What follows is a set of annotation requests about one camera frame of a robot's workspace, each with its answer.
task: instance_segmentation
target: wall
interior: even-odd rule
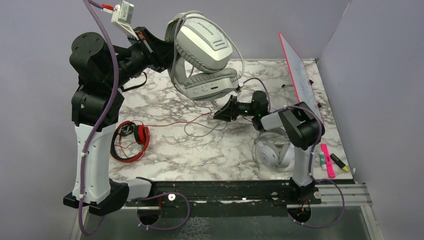
[[[246,58],[282,58],[279,31],[304,58],[316,58],[348,0],[134,3],[133,23],[161,37],[177,13],[198,9],[227,31]],[[128,46],[123,34],[106,27],[115,44]],[[77,74],[68,58],[76,36],[99,30],[81,0],[3,0],[0,30],[0,236],[66,239],[76,211],[64,207],[62,197],[72,190],[77,154],[71,122]]]
[[[318,62],[386,240],[423,239],[424,1],[354,0]]]

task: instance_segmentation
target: whiteboard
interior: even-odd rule
[[[301,57],[295,52],[289,42],[284,38],[280,32],[279,39],[281,41],[282,50],[284,52],[285,60],[287,61],[288,71],[293,82],[294,91],[296,92],[297,100],[305,102],[312,112],[318,116],[322,121],[320,109],[318,108],[317,100],[315,99],[312,86],[309,83],[308,73],[304,62]]]

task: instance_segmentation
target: purple cable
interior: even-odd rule
[[[257,77],[251,77],[251,78],[247,79],[246,81],[244,81],[243,84],[249,82],[250,80],[258,80],[260,82],[260,84],[262,84],[263,89],[265,89],[266,97],[268,98],[268,112],[270,112],[271,111],[271,98],[270,98],[270,94],[268,93],[267,87],[265,86],[264,82]]]
[[[285,110],[285,109],[300,109],[300,110],[303,110],[303,111],[311,114],[313,116],[313,118],[318,122],[318,126],[319,126],[318,137],[316,138],[316,141],[313,143],[312,147],[310,148],[310,152],[309,152],[308,173],[309,173],[310,177],[317,183],[327,181],[327,182],[333,184],[335,186],[335,188],[340,192],[341,205],[342,205],[341,206],[342,207],[341,214],[338,216],[338,218],[336,220],[334,220],[333,222],[331,222],[329,224],[325,224],[325,225],[310,225],[310,224],[299,222],[299,221],[295,220],[290,214],[288,216],[293,219],[293,222],[295,222],[295,223],[297,223],[297,224],[299,224],[303,227],[312,228],[312,229],[323,229],[323,228],[331,227],[331,226],[337,224],[340,221],[340,219],[342,219],[343,215],[345,214],[346,206],[345,206],[345,196],[343,196],[342,190],[340,189],[340,187],[334,181],[332,181],[328,178],[315,179],[315,177],[312,175],[312,161],[313,161],[313,158],[314,158],[314,150],[315,150],[315,147],[320,142],[320,139],[323,135],[321,120],[317,117],[317,115],[315,115],[314,112],[312,112],[311,110],[306,109],[304,107],[301,107],[301,106],[294,106],[294,105],[287,106],[287,107],[275,110],[272,113],[276,113],[276,112],[279,112],[279,111],[282,111],[282,110]]]
[[[139,213],[137,212],[137,220],[138,220],[139,226],[143,226],[147,230],[148,229],[154,229],[154,230],[161,230],[161,231],[170,231],[170,230],[177,229],[177,228],[181,227],[182,225],[184,225],[185,223],[187,223],[187,221],[189,220],[189,217],[190,217],[190,202],[189,202],[189,200],[187,199],[186,196],[182,195],[179,192],[167,192],[167,193],[162,193],[162,194],[159,194],[159,195],[156,195],[156,196],[151,196],[151,197],[146,197],[146,198],[138,198],[137,200],[148,201],[148,200],[157,199],[157,198],[160,198],[160,197],[163,197],[163,196],[167,196],[167,195],[170,195],[170,194],[175,194],[175,195],[181,196],[185,200],[185,202],[187,203],[187,215],[185,216],[184,220],[180,224],[173,226],[173,227],[165,227],[165,228],[155,227],[155,226],[150,226],[150,225],[144,225],[140,221],[140,216],[139,216]]]
[[[87,153],[87,150],[89,148],[90,142],[93,139],[94,134],[96,133],[97,129],[99,128],[100,124],[103,122],[103,120],[105,119],[106,115],[108,114],[109,110],[112,107],[112,104],[114,103],[115,97],[117,95],[117,90],[118,90],[118,83],[119,83],[119,69],[118,69],[118,60],[116,57],[116,53],[114,50],[114,46],[112,45],[112,41],[111,38],[109,37],[108,33],[106,32],[105,27],[103,26],[102,22],[99,19],[99,16],[97,16],[96,12],[94,11],[94,9],[90,6],[93,5],[96,8],[99,9],[103,9],[101,4],[98,4],[92,0],[82,0],[85,4],[85,6],[87,7],[88,11],[90,12],[91,16],[94,18],[94,21],[97,23],[98,27],[100,28],[101,33],[103,34],[104,39],[106,40],[106,44],[107,47],[109,49],[110,52],[110,56],[112,57],[112,63],[113,63],[113,87],[112,87],[112,92],[110,94],[110,98],[106,104],[106,107],[104,108],[103,112],[101,113],[100,117],[98,118],[97,122],[94,124],[91,132],[89,133],[87,140],[84,143],[84,147],[82,149],[83,153]],[[79,183],[79,194],[80,195],[84,195],[84,191],[85,191],[85,177],[86,177],[86,157],[87,155],[84,155],[83,157],[81,157],[81,166],[80,166],[80,170],[79,170],[79,176],[80,176],[80,183]],[[78,224],[79,224],[79,228],[81,229],[81,232],[85,235],[85,236],[91,236],[93,235],[100,227],[100,225],[102,224],[103,220],[104,220],[104,216],[100,219],[100,221],[98,222],[97,226],[94,228],[94,230],[92,232],[88,232],[85,228],[84,228],[84,223],[83,223],[83,202],[84,202],[84,198],[79,200],[79,204],[78,204]]]

